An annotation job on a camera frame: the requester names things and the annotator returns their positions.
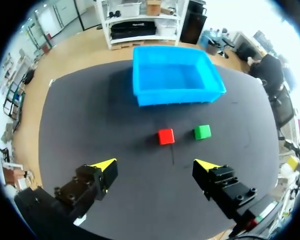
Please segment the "white box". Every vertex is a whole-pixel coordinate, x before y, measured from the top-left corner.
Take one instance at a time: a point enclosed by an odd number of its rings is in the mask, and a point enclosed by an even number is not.
[[[155,19],[156,32],[163,37],[170,37],[176,34],[177,23],[172,19]]]
[[[140,5],[139,0],[122,0],[122,4],[119,4],[117,9],[121,13],[121,17],[137,17],[140,15]]]

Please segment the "floor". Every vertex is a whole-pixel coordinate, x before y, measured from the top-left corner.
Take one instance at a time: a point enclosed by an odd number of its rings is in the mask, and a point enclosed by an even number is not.
[[[88,8],[85,13],[81,15],[81,20],[83,23],[83,27],[85,29],[91,28],[93,26],[96,26],[100,24],[100,21],[96,18],[96,12],[94,8]],[[70,22],[67,26],[64,27],[64,29],[59,32],[57,35],[55,35],[51,40],[51,44],[53,46],[58,45],[62,41],[66,40],[67,38],[77,34],[81,33],[82,27],[79,21],[79,18],[76,18],[72,22]]]
[[[108,50],[103,31],[95,28],[64,39],[59,40],[57,46],[40,59],[34,78],[25,89],[22,123],[13,140],[16,162],[33,172],[38,186],[42,186],[39,169],[39,128],[51,80],[57,80],[64,75],[91,66],[131,60],[133,57],[133,48]],[[149,42],[148,44],[165,43]],[[179,46],[200,48],[187,43],[180,43]],[[232,51],[228,50],[227,53],[229,59],[219,55],[209,55],[209,57],[216,65],[242,72],[247,70],[245,62],[239,60]]]

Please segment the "wooden floor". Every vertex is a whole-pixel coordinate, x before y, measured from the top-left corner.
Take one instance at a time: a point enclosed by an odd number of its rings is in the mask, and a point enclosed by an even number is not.
[[[179,45],[200,48],[187,43]],[[229,59],[218,54],[209,57],[216,65],[243,72],[247,70],[247,64],[239,60],[232,51],[227,53]],[[66,39],[41,58],[34,78],[25,89],[22,122],[13,140],[16,162],[23,164],[26,170],[33,172],[39,186],[42,185],[39,168],[39,127],[50,81],[91,66],[131,60],[132,57],[133,48],[108,50],[103,31],[92,28]]]

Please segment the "cube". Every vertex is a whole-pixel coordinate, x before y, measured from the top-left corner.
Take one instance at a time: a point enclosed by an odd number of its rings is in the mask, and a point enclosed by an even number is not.
[[[174,131],[172,128],[160,129],[158,131],[159,144],[173,144],[175,142]]]
[[[194,129],[195,140],[201,140],[211,137],[209,125],[199,125]]]

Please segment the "cardboard box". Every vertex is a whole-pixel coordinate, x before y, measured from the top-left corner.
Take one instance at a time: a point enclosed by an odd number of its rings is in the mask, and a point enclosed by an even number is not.
[[[146,14],[149,16],[158,16],[161,12],[161,0],[147,0]]]

